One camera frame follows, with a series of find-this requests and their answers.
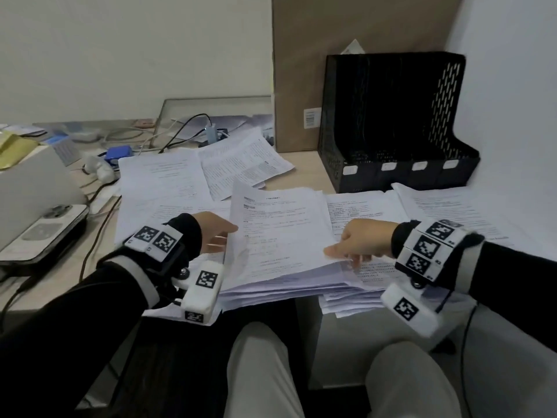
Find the hand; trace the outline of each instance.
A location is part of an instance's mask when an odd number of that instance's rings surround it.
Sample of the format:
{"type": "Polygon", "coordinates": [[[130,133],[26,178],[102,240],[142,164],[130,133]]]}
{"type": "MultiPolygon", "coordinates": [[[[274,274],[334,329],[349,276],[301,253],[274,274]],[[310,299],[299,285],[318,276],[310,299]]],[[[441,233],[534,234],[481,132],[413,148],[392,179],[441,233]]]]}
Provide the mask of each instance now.
{"type": "Polygon", "coordinates": [[[354,267],[361,261],[371,261],[372,256],[392,257],[390,240],[397,226],[391,221],[354,218],[344,228],[341,241],[323,252],[333,258],[351,258],[354,267]]]}
{"type": "Polygon", "coordinates": [[[228,234],[237,231],[238,226],[209,211],[192,215],[201,228],[201,253],[224,252],[228,234]]]}

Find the trousers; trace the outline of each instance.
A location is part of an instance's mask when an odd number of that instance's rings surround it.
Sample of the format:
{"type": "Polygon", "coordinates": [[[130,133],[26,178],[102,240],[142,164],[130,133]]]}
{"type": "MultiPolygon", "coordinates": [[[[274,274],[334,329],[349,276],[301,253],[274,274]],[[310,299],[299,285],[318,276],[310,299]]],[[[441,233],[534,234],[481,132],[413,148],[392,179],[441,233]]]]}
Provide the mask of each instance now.
{"type": "MultiPolygon", "coordinates": [[[[227,368],[225,418],[303,418],[286,346],[263,323],[238,335],[227,368]]],[[[369,418],[461,418],[439,365],[412,342],[385,347],[366,376],[369,418]]]]}

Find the black mesh file organizer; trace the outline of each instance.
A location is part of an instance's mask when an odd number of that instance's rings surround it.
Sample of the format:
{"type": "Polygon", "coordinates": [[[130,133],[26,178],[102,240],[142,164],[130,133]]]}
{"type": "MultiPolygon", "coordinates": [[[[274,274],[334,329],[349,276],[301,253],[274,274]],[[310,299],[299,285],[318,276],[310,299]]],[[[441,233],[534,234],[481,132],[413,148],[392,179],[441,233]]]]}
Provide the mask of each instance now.
{"type": "Polygon", "coordinates": [[[464,186],[480,161],[453,123],[466,59],[328,55],[317,150],[337,191],[464,186]]]}

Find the desk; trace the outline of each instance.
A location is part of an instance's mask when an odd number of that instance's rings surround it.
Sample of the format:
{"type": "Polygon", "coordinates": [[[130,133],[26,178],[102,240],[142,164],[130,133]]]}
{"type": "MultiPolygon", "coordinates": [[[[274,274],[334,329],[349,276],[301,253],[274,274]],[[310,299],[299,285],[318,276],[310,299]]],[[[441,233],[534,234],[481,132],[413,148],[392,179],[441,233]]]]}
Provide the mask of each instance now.
{"type": "MultiPolygon", "coordinates": [[[[285,153],[282,156],[293,163],[295,169],[268,180],[267,189],[305,186],[323,190],[325,193],[334,193],[317,152],[285,153]]],[[[80,184],[89,179],[80,172],[73,173],[80,184]]],[[[92,184],[86,189],[92,192],[95,186],[92,184]]],[[[105,206],[104,212],[108,210],[110,204],[105,206]]],[[[116,218],[117,214],[110,218],[101,243],[88,262],[86,275],[94,269],[96,261],[101,256],[113,249],[116,218]]],[[[75,247],[72,254],[56,266],[37,287],[12,306],[7,316],[7,326],[10,324],[11,317],[28,315],[77,283],[81,263],[103,219],[104,214],[101,212],[91,220],[86,237],[75,247]]],[[[16,287],[16,284],[8,288],[2,286],[0,306],[4,305],[16,287]]],[[[334,314],[325,316],[321,314],[316,296],[298,299],[296,305],[310,375],[310,388],[362,384],[372,358],[385,345],[397,340],[409,339],[430,350],[463,321],[468,311],[468,309],[450,311],[448,305],[447,325],[435,337],[425,340],[418,337],[386,309],[337,319],[334,314]]]]}

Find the sleeve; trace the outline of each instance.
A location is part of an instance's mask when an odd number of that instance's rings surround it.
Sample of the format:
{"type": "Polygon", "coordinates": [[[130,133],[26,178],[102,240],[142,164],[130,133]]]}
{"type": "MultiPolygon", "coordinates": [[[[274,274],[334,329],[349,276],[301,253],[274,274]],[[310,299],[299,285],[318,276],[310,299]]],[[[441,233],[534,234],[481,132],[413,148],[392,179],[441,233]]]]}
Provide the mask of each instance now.
{"type": "MultiPolygon", "coordinates": [[[[395,257],[419,223],[402,223],[393,232],[395,257]]],[[[557,352],[557,340],[543,319],[553,314],[555,275],[557,262],[484,241],[481,235],[473,233],[454,248],[435,284],[469,294],[557,352]]]]}
{"type": "MultiPolygon", "coordinates": [[[[191,225],[186,219],[180,232],[193,259],[202,237],[195,219],[191,225]]],[[[108,258],[81,283],[0,337],[4,410],[22,416],[71,414],[143,311],[159,301],[138,262],[125,255],[108,258]]]]}

